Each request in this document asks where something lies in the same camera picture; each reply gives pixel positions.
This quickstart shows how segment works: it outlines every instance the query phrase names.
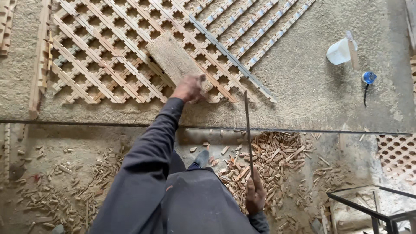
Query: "finished lattice panel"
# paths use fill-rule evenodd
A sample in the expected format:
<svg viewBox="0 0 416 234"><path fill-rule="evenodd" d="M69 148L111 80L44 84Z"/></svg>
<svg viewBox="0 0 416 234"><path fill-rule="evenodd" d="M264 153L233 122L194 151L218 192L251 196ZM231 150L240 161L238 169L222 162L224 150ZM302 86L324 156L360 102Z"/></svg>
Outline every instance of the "finished lattice panel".
<svg viewBox="0 0 416 234"><path fill-rule="evenodd" d="M219 62L222 54L218 50L209 53L207 49L212 47L211 42L189 21L189 15L197 16L213 0L200 2L190 12L184 8L188 1L58 0L62 8L53 16L53 21L59 28L59 33L51 42L54 50L59 53L51 65L52 71L59 77L59 81L52 85L54 94L68 85L73 93L66 98L67 103L74 103L78 98L92 104L100 103L104 98L109 98L114 103L125 103L130 98L139 103L149 102L154 98L166 102L169 90L175 86L149 57L144 46L167 30L171 31L181 46L195 59L196 64L206 71L207 80L218 90L216 96L208 99L209 102L219 102L224 98L236 102L229 92L232 87L240 92L248 91L250 101L258 102L241 84L243 74L239 72L233 75L229 71L233 66L231 61L225 64ZM243 2L212 35L219 37L256 1ZM234 56L238 59L242 57L296 1L289 0L284 3ZM245 67L250 69L314 1L308 0ZM235 2L236 0L225 0L201 21L201 25L208 27ZM234 44L277 2L278 0L271 0L265 4L226 42L225 48ZM218 81L220 77L225 77L228 84L221 85ZM262 87L256 87L270 101L276 101Z"/></svg>
<svg viewBox="0 0 416 234"><path fill-rule="evenodd" d="M384 172L394 179L416 181L416 136L377 136Z"/></svg>

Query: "hand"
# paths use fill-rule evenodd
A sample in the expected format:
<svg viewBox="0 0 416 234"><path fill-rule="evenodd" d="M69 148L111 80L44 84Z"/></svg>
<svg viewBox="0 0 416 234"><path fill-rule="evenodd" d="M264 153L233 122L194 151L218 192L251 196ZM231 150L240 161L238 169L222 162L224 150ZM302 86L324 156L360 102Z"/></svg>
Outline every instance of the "hand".
<svg viewBox="0 0 416 234"><path fill-rule="evenodd" d="M247 181L245 207L249 214L256 214L263 211L267 193L261 184L259 173L255 167L253 168L252 173L254 175L254 181L251 177Z"/></svg>
<svg viewBox="0 0 416 234"><path fill-rule="evenodd" d="M205 74L186 74L182 81L176 86L171 97L177 97L187 103L201 95L201 83L205 81Z"/></svg>

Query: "man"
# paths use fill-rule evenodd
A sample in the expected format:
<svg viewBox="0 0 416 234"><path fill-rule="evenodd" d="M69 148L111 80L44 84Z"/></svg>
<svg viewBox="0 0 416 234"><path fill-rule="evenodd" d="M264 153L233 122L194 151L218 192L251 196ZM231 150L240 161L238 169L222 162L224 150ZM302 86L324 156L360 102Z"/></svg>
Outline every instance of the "man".
<svg viewBox="0 0 416 234"><path fill-rule="evenodd" d="M103 233L268 233L266 192L254 168L247 184L248 217L213 173L203 168L208 151L185 170L173 150L185 103L197 98L205 74L186 75L116 175L91 234Z"/></svg>

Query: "wooden board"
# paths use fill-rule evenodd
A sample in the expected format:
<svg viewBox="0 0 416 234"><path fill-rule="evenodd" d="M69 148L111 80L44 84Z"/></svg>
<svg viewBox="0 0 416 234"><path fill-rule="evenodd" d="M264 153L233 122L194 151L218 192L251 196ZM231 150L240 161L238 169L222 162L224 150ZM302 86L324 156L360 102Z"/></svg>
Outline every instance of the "wooden board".
<svg viewBox="0 0 416 234"><path fill-rule="evenodd" d="M187 54L170 32L165 32L148 43L146 49L175 85L178 85L185 74L206 73L195 64L196 61ZM213 87L211 82L205 81L202 84L202 91L206 93Z"/></svg>

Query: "metal stand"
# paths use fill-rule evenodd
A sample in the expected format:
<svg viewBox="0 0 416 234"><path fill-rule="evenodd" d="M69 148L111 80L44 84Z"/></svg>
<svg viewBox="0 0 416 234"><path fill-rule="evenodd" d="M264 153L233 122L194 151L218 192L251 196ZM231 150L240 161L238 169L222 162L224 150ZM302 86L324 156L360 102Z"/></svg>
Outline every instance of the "metal stand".
<svg viewBox="0 0 416 234"><path fill-rule="evenodd" d="M398 234L398 228L397 228L397 223L401 222L401 221L405 221L405 220L410 220L410 222L413 222L413 219L416 217L416 210L413 211L409 211L409 212L405 212L405 213L401 213L401 214L395 214L395 215L391 215L391 216L387 216L384 214L379 213L378 211L380 211L380 205L379 205L379 201L378 201L378 191L379 190L384 190L384 191L388 191L388 192L392 192L395 194L399 194L399 195L403 195L406 197L411 197L416 199L416 195L410 194L410 193L405 193L405 192L401 192L401 191L397 191L394 189L389 189L389 188L385 188L385 187L381 187L378 185L367 185L367 186L362 186L362 187L357 187L357 188L353 188L353 189L341 189L341 190L337 190L334 192L327 192L327 195L329 198L334 199L337 202L341 202L349 207L352 207L356 210L359 210L363 213L366 213L368 215L371 216L371 222L373 224L373 231L374 234L379 234L379 225L383 226L383 229L385 229L387 231L388 234ZM376 211L368 209L362 205L358 205L355 202L351 202L348 201L340 196L342 195L346 195L346 194L355 194L358 192L373 192L374 195L374 201L376 203ZM386 223L386 226L384 226L382 223L380 223L380 221L384 221Z"/></svg>

